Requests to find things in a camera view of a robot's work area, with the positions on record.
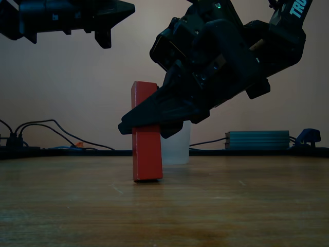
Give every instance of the wooden surface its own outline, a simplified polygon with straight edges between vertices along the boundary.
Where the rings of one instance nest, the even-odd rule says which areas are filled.
[[[131,157],[0,162],[0,246],[329,246],[329,160],[192,157],[160,183]]]

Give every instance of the black mechanical part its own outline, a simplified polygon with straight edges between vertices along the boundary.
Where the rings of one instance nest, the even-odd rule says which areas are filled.
[[[19,11],[0,0],[0,33],[17,40],[26,37],[36,43],[39,32],[84,29],[111,48],[111,29],[135,12],[135,6],[119,0],[17,0]]]
[[[173,18],[151,49],[167,71],[163,86],[122,118],[119,130],[159,124],[161,135],[196,124],[209,111],[246,91],[250,99],[270,92],[268,77],[302,57],[303,22],[312,0],[272,1],[269,23],[243,25],[230,0],[188,0],[193,5]]]

